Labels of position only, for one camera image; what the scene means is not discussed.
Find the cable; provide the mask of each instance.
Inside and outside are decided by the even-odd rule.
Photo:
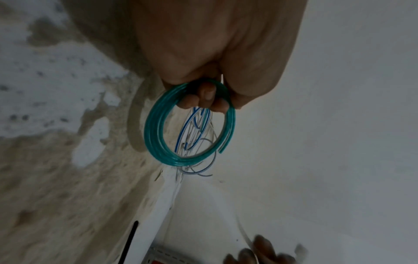
[[[195,154],[188,157],[181,157],[177,154],[178,145],[176,144],[175,152],[171,151],[163,138],[164,122],[168,114],[171,112],[173,107],[187,94],[195,94],[197,87],[202,82],[211,82],[216,85],[216,96],[225,99],[229,103],[229,109],[225,114],[225,121],[222,128],[222,132],[219,137],[213,142],[213,144],[203,151],[202,153]],[[189,122],[193,117],[196,116],[199,109],[193,110],[193,114],[189,117]],[[207,124],[210,120],[210,111],[204,110],[205,113],[202,115],[202,124],[200,129],[200,135],[193,141],[194,143],[189,150],[194,148],[198,142],[200,142],[203,132],[206,130]],[[199,164],[201,161],[210,157],[216,151],[222,153],[229,141],[232,138],[235,129],[235,109],[232,106],[229,98],[228,89],[220,82],[213,79],[201,79],[186,84],[180,84],[173,87],[172,89],[165,92],[155,103],[151,109],[148,118],[145,122],[144,129],[144,141],[148,148],[148,151],[160,162],[176,166],[176,167],[190,167],[192,165]]]

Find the concrete wall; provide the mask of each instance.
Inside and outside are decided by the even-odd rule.
[[[0,1],[1,263],[113,263],[138,220],[137,263],[164,219],[174,171],[142,138],[164,89],[129,17],[125,1]]]
[[[309,1],[278,87],[237,112],[213,179],[185,182],[165,245],[205,263],[238,252],[205,181],[249,236],[300,242],[307,263],[416,263],[417,24],[415,0]]]

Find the fingernail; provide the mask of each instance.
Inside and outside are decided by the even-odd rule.
[[[215,96],[215,90],[212,90],[212,91],[206,91],[205,92],[205,99],[206,100],[212,100],[212,98]]]

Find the white wall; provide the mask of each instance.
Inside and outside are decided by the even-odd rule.
[[[301,242],[313,264],[418,261],[417,24],[414,0],[309,2],[282,80],[237,112],[209,180],[250,234],[278,251]],[[219,263],[233,240],[202,216],[210,202],[188,190],[200,181],[165,244]]]

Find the teal coiled cable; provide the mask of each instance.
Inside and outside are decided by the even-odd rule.
[[[208,149],[194,156],[180,157],[169,149],[164,141],[164,123],[174,106],[187,94],[196,94],[197,87],[202,82],[211,82],[216,85],[216,97],[225,99],[229,103],[229,109],[225,114],[223,129],[218,139]],[[154,158],[160,162],[176,167],[195,165],[218,150],[222,153],[231,141],[235,129],[235,109],[232,106],[228,89],[220,82],[213,79],[200,79],[190,83],[180,84],[166,91],[154,104],[144,129],[144,141]]]

